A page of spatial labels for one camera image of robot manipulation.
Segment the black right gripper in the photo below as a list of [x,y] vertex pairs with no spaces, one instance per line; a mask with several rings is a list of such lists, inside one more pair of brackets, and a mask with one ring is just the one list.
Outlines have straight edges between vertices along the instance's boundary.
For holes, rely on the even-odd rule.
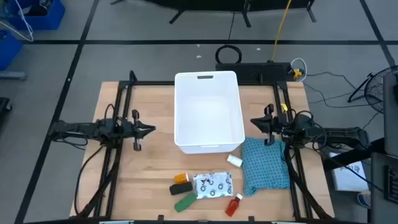
[[274,133],[281,134],[282,128],[287,125],[286,113],[279,113],[273,116],[274,105],[268,104],[264,108],[264,116],[260,118],[252,118],[250,122],[255,125],[261,132],[265,132],[268,137],[264,140],[266,146],[271,146],[275,142]]

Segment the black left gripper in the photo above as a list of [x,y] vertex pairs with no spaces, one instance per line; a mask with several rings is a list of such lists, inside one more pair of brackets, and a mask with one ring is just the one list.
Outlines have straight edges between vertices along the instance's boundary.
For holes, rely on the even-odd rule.
[[133,122],[128,121],[127,119],[121,120],[121,128],[122,128],[122,136],[123,138],[134,138],[134,150],[141,151],[141,144],[139,142],[139,138],[144,138],[149,133],[155,131],[155,126],[144,124],[139,121],[139,138],[138,128],[136,127],[136,123],[139,120],[139,112],[138,110],[132,110],[132,118]]

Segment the white pill bottle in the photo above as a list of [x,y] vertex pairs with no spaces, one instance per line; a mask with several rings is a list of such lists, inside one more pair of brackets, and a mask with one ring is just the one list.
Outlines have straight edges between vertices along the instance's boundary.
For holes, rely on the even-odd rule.
[[238,157],[236,157],[236,156],[234,156],[234,155],[232,155],[232,154],[230,154],[228,156],[228,158],[227,158],[227,162],[229,162],[230,164],[232,164],[232,165],[234,165],[236,167],[241,167],[242,163],[243,163],[243,160],[238,158]]

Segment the black block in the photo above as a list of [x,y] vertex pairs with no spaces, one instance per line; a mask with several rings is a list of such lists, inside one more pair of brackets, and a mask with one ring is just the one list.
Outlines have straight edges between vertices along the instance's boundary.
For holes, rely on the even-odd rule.
[[190,192],[193,190],[193,185],[191,182],[186,182],[183,184],[173,184],[169,187],[171,195],[178,195],[185,192]]

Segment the white patterned pouch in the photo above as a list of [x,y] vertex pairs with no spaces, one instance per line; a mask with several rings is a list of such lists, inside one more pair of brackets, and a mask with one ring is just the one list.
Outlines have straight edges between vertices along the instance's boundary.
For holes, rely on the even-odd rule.
[[232,197],[234,195],[232,173],[194,174],[193,189],[197,199]]

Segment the green block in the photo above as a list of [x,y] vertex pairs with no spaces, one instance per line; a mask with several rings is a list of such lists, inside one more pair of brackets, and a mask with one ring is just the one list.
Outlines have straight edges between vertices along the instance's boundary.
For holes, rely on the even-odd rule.
[[174,205],[174,209],[176,212],[182,212],[185,209],[187,209],[193,202],[195,202],[197,200],[197,196],[195,193],[190,193],[188,195],[186,195],[183,199],[181,199],[180,201],[178,201],[175,205]]

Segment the red liquid bottle white cap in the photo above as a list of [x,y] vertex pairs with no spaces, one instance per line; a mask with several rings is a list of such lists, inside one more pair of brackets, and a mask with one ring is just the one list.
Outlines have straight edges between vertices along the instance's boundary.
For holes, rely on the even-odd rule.
[[241,194],[236,194],[235,198],[230,201],[226,210],[224,211],[227,216],[232,217],[239,207],[240,201],[243,199]]

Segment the white plastic basket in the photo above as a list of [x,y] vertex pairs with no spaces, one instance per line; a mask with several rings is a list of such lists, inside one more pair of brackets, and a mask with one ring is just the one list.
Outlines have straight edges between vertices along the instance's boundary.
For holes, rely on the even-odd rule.
[[185,72],[174,81],[174,143],[186,154],[231,152],[245,140],[235,72]]

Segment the large blue plastic bin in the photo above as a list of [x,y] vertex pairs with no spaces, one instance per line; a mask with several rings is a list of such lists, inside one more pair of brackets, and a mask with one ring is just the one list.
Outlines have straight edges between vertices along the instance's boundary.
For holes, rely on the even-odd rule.
[[[65,7],[60,0],[51,0],[52,3],[44,16],[28,16],[24,18],[32,30],[57,30],[65,14]],[[19,14],[21,9],[39,6],[40,0],[9,0],[4,8],[1,19],[8,21],[17,30],[27,30],[27,26]]]

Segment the teal patterned folded cloth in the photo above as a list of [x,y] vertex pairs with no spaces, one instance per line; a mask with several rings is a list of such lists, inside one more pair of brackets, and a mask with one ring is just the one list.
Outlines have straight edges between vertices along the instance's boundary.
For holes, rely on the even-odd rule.
[[284,161],[285,142],[276,140],[270,146],[258,138],[246,138],[242,144],[244,194],[253,196],[264,189],[289,189],[290,179]]

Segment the black power box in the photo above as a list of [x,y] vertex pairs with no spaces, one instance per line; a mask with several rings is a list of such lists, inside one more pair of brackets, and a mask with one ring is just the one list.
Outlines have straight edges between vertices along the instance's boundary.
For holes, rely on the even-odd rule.
[[222,63],[217,71],[233,71],[238,82],[293,82],[294,70],[288,62]]

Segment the black floor fan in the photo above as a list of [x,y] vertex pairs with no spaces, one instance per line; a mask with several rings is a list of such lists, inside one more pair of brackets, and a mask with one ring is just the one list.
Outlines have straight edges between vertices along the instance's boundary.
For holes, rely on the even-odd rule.
[[349,96],[348,103],[364,98],[375,111],[383,113],[383,78],[393,75],[398,81],[398,65],[385,68],[377,73],[370,73],[365,81]]

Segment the black stand with legs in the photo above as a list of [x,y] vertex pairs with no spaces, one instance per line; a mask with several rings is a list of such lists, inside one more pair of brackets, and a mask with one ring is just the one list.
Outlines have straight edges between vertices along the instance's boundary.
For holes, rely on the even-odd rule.
[[315,0],[139,0],[149,2],[169,9],[175,9],[177,13],[169,21],[173,24],[185,11],[225,11],[237,12],[243,16],[246,27],[251,27],[248,18],[249,12],[273,11],[284,9],[289,1],[292,9],[306,9],[312,22],[316,18],[312,12]]

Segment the white and blue shoe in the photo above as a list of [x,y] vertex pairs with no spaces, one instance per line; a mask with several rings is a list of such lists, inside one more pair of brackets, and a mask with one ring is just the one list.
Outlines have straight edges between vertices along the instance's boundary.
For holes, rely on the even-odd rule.
[[364,191],[357,194],[357,201],[360,206],[370,209],[371,208],[371,192]]

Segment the grey cabinet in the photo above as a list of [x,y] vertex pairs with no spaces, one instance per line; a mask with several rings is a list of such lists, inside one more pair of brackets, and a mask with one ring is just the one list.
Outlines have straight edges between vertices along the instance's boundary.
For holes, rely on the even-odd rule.
[[398,157],[398,81],[394,74],[383,77],[384,144],[388,155]]

